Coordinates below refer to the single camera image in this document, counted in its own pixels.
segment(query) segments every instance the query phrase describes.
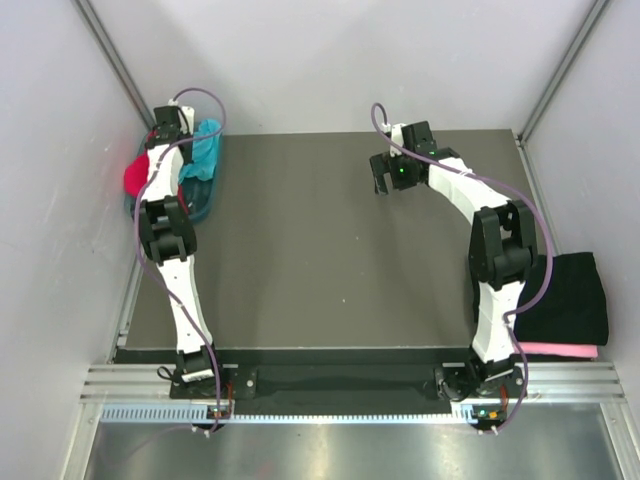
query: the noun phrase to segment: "blue cloth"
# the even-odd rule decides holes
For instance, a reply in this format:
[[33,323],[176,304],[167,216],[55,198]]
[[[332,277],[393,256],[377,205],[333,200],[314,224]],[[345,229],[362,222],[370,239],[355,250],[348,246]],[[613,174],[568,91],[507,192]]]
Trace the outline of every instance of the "blue cloth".
[[[205,119],[200,122],[194,137],[202,137],[210,133],[215,132],[220,128],[220,124],[211,119]],[[216,171],[216,165],[218,164],[218,153],[220,152],[220,134],[215,137],[205,138],[204,140],[195,140],[193,142],[192,162],[188,165],[183,165],[180,169],[179,181],[185,178],[196,177],[198,180],[206,182],[213,178],[213,174]]]

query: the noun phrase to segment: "metal pole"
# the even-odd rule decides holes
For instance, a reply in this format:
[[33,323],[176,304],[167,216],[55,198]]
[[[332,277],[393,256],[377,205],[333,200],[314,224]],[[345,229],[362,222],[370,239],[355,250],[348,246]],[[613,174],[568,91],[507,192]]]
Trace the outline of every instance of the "metal pole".
[[96,13],[95,9],[93,8],[93,5],[91,4],[91,1],[90,0],[73,0],[73,3],[75,4],[82,18],[85,20],[89,29],[91,30],[91,33],[93,33],[93,36],[98,42],[100,49],[106,55],[107,60],[111,64],[113,71],[115,72],[116,76],[118,77],[118,80],[120,81],[120,84],[122,85],[127,96],[133,103],[133,106],[138,111],[140,118],[142,118],[142,121],[147,126],[147,128],[151,130],[154,125],[154,119],[153,119],[153,115],[151,114],[151,110],[149,110],[149,107],[147,107],[146,103],[144,102],[144,99],[142,98],[142,94],[138,90],[138,87],[136,86],[135,82],[133,81],[131,74],[129,74],[129,71],[127,70],[127,67],[124,65],[122,58],[120,58],[120,55],[118,54],[118,51],[116,50],[115,45],[111,41],[111,38],[109,38],[109,35],[107,34],[107,31],[102,25],[102,22],[98,17],[98,14]]
[[593,33],[595,26],[602,18],[605,9],[610,3],[611,0],[596,0],[591,6],[589,13],[585,17],[580,29],[578,30],[578,33],[571,41],[569,48],[565,52],[562,60],[560,61],[560,64],[556,68],[556,71],[553,73],[551,80],[549,80],[549,83],[544,89],[540,100],[538,100],[538,103],[531,112],[531,115],[529,115],[529,119],[527,120],[527,123],[525,123],[522,133],[518,135],[518,139],[522,143],[527,143],[529,141],[529,138],[531,138],[533,131],[536,129],[538,123],[540,122],[540,119],[542,118],[542,115],[544,115],[544,112],[546,112],[549,104],[555,97],[558,88],[564,81],[567,73],[576,61],[576,58],[578,58],[578,55],[584,48],[587,40]]

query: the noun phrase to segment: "white wall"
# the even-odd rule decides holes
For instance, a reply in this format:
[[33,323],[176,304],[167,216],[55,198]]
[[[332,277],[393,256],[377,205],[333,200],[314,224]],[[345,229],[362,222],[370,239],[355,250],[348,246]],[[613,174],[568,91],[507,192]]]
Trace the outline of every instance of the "white wall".
[[[94,0],[149,105],[208,86],[229,132],[520,129],[591,0]],[[194,100],[203,113],[209,103]]]
[[640,424],[640,3],[616,0],[530,150],[561,248],[592,250],[608,297],[607,349]]
[[5,7],[0,476],[49,480],[123,299],[122,173],[144,129],[70,1]]

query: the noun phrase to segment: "metallic floor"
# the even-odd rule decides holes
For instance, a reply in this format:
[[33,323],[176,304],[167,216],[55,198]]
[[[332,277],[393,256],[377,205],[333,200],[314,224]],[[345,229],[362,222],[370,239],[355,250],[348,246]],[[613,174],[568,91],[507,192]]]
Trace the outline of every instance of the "metallic floor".
[[[435,132],[475,171],[530,193],[508,130]],[[372,133],[224,139],[196,278],[218,347],[468,346],[470,226],[427,187],[378,197]],[[173,348],[143,279],[126,348]]]
[[209,440],[172,431],[117,465],[163,428],[102,424],[86,480],[622,480],[595,405],[526,405],[497,438],[466,425],[228,425]]

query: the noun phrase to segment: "white panel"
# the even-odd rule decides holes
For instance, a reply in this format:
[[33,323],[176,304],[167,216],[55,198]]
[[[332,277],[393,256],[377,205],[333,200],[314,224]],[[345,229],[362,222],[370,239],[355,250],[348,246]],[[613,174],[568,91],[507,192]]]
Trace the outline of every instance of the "white panel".
[[591,0],[94,4],[149,105],[208,86],[247,134],[368,131],[374,101],[396,123],[517,130]]
[[0,476],[52,479],[123,299],[133,249],[122,174],[143,127],[72,2],[6,7]]
[[640,421],[640,3],[611,3],[530,148],[562,249],[596,254],[607,351]]

